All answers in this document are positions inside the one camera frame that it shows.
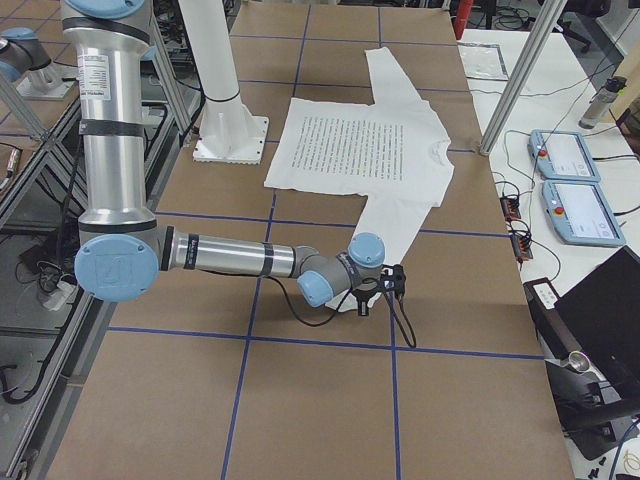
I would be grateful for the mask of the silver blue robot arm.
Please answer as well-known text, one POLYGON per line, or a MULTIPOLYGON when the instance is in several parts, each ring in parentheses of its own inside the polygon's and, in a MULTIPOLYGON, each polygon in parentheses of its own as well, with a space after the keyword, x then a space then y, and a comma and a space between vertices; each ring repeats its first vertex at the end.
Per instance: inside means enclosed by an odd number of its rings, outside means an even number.
POLYGON ((30 28, 13 27, 1 32, 1 73, 9 82, 50 64, 49 54, 30 28))
POLYGON ((327 258, 308 246, 281 246, 188 234, 161 226, 148 208, 140 63, 151 47, 148 1, 65 1, 65 38, 76 48, 88 203, 78 221, 74 274, 109 302, 135 299, 174 268, 212 274, 293 278, 319 307, 353 296, 360 315, 391 283, 383 241, 356 235, 327 258))

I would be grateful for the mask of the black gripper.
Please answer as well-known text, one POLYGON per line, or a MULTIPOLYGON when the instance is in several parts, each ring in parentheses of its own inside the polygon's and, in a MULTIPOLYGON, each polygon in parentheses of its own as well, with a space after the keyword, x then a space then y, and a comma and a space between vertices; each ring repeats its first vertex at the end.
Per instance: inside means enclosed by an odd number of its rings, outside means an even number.
POLYGON ((352 291, 352 295, 357 302, 358 315, 366 317, 369 315, 368 302, 379 293, 379 280, 376 278, 365 278, 362 284, 352 291))

